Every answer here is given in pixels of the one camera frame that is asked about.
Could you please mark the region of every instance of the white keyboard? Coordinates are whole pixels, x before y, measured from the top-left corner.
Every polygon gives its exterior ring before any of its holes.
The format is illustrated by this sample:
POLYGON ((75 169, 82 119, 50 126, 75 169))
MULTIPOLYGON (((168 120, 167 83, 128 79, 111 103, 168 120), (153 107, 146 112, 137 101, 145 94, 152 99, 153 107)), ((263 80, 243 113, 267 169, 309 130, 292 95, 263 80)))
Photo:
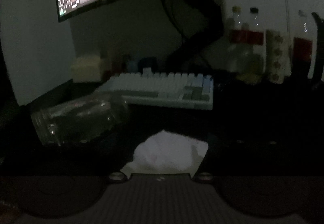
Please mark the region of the white keyboard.
POLYGON ((121 73, 96 91, 120 93, 129 104, 213 109, 213 79, 202 74, 121 73))

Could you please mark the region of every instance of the spacebar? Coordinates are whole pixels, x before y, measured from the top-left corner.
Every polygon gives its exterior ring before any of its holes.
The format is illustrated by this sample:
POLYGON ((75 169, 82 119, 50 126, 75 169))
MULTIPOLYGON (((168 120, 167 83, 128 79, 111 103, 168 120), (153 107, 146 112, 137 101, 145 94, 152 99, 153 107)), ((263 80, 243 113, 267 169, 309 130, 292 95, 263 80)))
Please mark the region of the spacebar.
POLYGON ((148 91, 118 90, 116 91, 116 93, 122 96, 146 97, 146 98, 158 97, 158 92, 148 92, 148 91))

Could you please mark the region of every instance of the black desk surface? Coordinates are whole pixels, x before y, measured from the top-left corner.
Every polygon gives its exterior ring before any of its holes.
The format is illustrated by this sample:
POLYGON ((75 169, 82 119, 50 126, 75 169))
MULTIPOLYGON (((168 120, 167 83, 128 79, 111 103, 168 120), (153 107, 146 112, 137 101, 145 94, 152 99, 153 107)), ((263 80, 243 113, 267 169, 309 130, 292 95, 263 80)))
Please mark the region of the black desk surface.
MULTIPOLYGON (((87 95, 96 87, 69 83, 59 96, 51 92, 37 104, 49 107, 46 102, 51 102, 53 106, 87 95)), ((25 106, 2 132, 6 158, 0 170, 4 174, 42 174, 31 168, 68 159, 86 168, 75 174, 105 175, 131 161, 135 148, 149 136, 167 130, 208 142, 198 172, 318 175, 323 168, 323 91, 323 87, 297 89, 289 83, 247 86, 236 81, 215 82, 212 111, 132 105, 123 128, 101 137, 96 145, 77 150, 43 147, 30 120, 33 106, 25 106)))

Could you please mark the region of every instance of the tissue box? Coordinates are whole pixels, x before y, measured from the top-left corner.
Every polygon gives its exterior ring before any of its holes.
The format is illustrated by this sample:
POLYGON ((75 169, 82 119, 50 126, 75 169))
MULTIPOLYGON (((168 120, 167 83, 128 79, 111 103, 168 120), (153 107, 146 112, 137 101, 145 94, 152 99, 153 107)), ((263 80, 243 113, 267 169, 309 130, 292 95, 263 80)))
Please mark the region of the tissue box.
POLYGON ((103 74, 108 68, 106 58, 94 55, 79 57, 71 67, 73 82, 101 82, 103 74))

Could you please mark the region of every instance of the keyboard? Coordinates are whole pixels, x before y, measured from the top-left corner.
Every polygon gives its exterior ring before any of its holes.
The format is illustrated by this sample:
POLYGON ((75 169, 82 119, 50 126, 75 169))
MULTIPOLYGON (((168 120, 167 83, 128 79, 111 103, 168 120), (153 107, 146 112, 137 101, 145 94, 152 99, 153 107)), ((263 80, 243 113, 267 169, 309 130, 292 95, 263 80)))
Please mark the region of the keyboard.
POLYGON ((121 73, 96 91, 119 93, 129 104, 213 109, 213 79, 203 74, 121 73))

